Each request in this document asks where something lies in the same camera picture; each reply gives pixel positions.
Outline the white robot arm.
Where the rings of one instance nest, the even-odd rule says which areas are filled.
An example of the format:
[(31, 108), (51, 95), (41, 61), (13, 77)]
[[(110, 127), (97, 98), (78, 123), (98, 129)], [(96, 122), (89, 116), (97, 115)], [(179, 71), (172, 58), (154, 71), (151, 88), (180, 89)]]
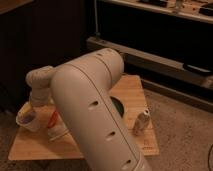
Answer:
[(152, 171), (109, 95), (123, 71), (122, 56), (103, 48), (25, 76), (30, 103), (54, 101), (92, 171)]

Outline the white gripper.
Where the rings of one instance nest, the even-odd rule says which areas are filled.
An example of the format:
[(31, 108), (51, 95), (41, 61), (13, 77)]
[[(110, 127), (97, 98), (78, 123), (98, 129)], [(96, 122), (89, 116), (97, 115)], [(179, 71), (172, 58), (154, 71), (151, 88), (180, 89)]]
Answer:
[[(41, 107), (47, 105), (50, 100), (50, 91), (45, 90), (32, 90), (29, 96), (29, 102), (33, 107)], [(35, 111), (29, 103), (23, 105), (18, 112), (18, 121), (21, 124), (27, 124), (35, 118)]]

